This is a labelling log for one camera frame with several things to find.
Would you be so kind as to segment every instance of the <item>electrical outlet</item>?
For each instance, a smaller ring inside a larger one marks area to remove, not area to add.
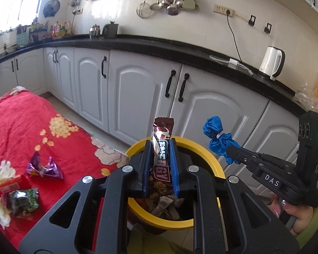
[[[217,13],[224,14],[224,15],[227,15],[227,13],[226,13],[227,10],[230,11],[229,17],[232,17],[232,15],[233,15],[232,8],[227,8],[227,7],[223,7],[223,6],[219,6],[219,5],[214,5],[214,7],[213,7],[213,12],[217,12]]]

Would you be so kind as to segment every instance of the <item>white kettle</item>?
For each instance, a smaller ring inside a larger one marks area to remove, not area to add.
[[[274,80],[282,72],[284,62],[285,52],[281,49],[268,46],[259,70],[270,76],[271,80]]]

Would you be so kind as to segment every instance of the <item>yellow trash can rim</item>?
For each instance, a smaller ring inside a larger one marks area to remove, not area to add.
[[[177,146],[189,149],[201,156],[209,164],[215,176],[225,178],[225,174],[220,163],[207,149],[205,149],[198,143],[195,143],[194,141],[191,141],[183,137],[173,136],[173,138],[175,138]],[[126,154],[129,157],[131,157],[143,151],[146,140],[148,139],[150,140],[151,138],[144,138],[141,141],[138,141],[137,143],[133,144],[126,151]],[[145,223],[150,224],[151,226],[167,230],[180,230],[193,227],[193,219],[172,221],[158,218],[144,210],[133,198],[128,199],[128,207],[138,218],[143,220]]]

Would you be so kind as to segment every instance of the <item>barcode label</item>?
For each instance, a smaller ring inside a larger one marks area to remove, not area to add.
[[[19,190],[20,186],[17,183],[12,183],[0,188],[1,193],[9,193],[15,190]]]

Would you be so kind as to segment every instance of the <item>human hand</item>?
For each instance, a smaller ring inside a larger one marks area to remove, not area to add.
[[[279,218],[282,212],[282,208],[279,205],[279,197],[274,194],[272,199],[273,201],[268,207]],[[286,213],[297,218],[293,228],[290,230],[292,235],[296,236],[303,232],[312,220],[313,208],[304,204],[294,206],[287,203],[285,200],[282,202],[282,206]]]

